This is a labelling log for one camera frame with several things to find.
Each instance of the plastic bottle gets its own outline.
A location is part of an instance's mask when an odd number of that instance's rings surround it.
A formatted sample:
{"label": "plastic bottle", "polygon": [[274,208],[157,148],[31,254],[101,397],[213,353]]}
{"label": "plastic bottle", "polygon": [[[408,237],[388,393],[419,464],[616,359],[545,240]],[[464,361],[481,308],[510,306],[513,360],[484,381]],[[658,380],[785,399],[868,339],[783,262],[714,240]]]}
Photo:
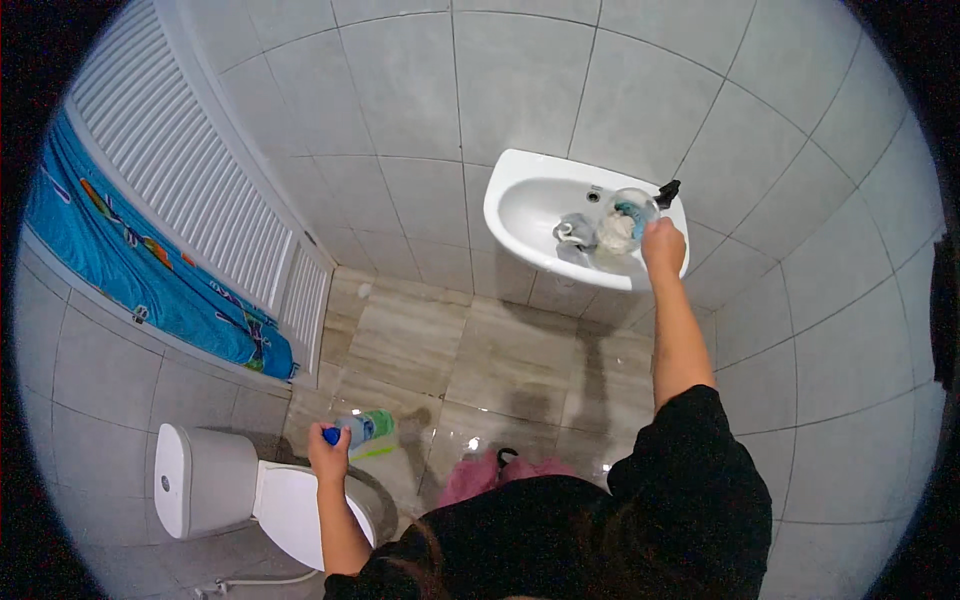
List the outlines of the plastic bottle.
{"label": "plastic bottle", "polygon": [[394,432],[394,418],[385,410],[375,410],[369,413],[360,413],[350,417],[340,417],[333,422],[334,426],[324,430],[324,439],[330,445],[340,441],[340,430],[350,428],[350,449],[359,447],[364,442],[379,438]]}
{"label": "plastic bottle", "polygon": [[643,227],[659,217],[660,208],[650,194],[635,187],[619,189],[597,226],[598,245],[612,254],[634,252],[640,247]]}

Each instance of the toilet lid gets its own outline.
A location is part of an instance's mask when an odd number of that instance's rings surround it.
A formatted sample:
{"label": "toilet lid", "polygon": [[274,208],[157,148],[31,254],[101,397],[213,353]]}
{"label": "toilet lid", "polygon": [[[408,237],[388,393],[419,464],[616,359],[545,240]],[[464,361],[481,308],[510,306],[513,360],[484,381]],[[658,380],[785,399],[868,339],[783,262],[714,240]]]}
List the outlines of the toilet lid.
{"label": "toilet lid", "polygon": [[[281,550],[311,568],[324,570],[320,545],[320,516],[317,515],[317,477],[295,468],[268,468],[264,472],[257,518]],[[370,520],[349,497],[347,504],[357,517],[371,545]]]}

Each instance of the pink towel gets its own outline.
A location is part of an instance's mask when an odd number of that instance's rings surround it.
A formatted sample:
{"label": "pink towel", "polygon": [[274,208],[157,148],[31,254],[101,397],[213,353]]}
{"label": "pink towel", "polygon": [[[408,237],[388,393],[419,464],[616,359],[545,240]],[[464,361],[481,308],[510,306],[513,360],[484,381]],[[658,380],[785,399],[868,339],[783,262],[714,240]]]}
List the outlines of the pink towel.
{"label": "pink towel", "polygon": [[483,492],[489,492],[508,481],[541,477],[543,475],[573,475],[576,473],[556,457],[548,457],[542,463],[531,463],[517,456],[503,468],[499,480],[496,478],[498,467],[496,451],[487,450],[480,460],[463,460],[457,463],[446,480],[446,488],[440,494],[437,508],[449,506]]}

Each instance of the toilet tank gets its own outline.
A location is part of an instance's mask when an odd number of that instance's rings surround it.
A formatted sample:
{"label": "toilet tank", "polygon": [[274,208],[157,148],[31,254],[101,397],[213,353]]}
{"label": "toilet tank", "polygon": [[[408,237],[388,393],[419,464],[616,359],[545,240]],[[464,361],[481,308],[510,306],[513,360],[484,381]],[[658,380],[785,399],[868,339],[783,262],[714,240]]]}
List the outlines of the toilet tank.
{"label": "toilet tank", "polygon": [[250,518],[257,463],[253,443],[243,436],[163,423],[154,503],[164,529],[183,540]]}

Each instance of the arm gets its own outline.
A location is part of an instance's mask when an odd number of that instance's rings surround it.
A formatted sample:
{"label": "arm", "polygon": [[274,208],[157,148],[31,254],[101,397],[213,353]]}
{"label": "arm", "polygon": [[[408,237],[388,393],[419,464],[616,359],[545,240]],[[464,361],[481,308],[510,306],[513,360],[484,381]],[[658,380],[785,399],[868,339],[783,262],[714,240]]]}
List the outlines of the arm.
{"label": "arm", "polygon": [[657,303],[654,338],[654,411],[697,384],[716,387],[707,346],[686,299],[680,269],[684,235],[667,217],[643,231],[643,259]]}
{"label": "arm", "polygon": [[310,426],[310,467],[317,475],[317,512],[320,515],[320,541],[327,575],[355,575],[370,558],[372,549],[356,516],[347,504],[344,480],[347,477],[347,450],[350,430],[345,427],[340,442],[331,446],[323,430],[331,423]]}

